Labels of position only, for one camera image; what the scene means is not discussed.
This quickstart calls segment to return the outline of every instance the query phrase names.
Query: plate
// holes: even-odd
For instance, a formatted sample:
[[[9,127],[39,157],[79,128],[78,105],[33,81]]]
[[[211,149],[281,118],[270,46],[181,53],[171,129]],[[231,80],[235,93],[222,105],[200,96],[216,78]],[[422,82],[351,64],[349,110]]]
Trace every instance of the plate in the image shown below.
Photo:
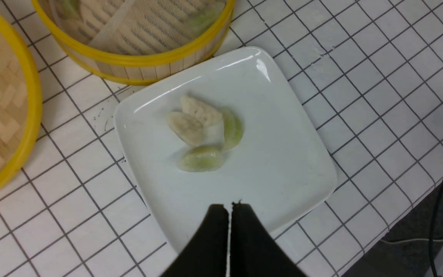
[[[240,144],[215,172],[189,173],[176,162],[190,149],[167,125],[192,95],[229,107],[244,124]],[[122,101],[114,125],[151,214],[181,252],[211,204],[250,204],[272,232],[331,195],[336,169],[309,117],[271,56],[245,47],[144,88]]]

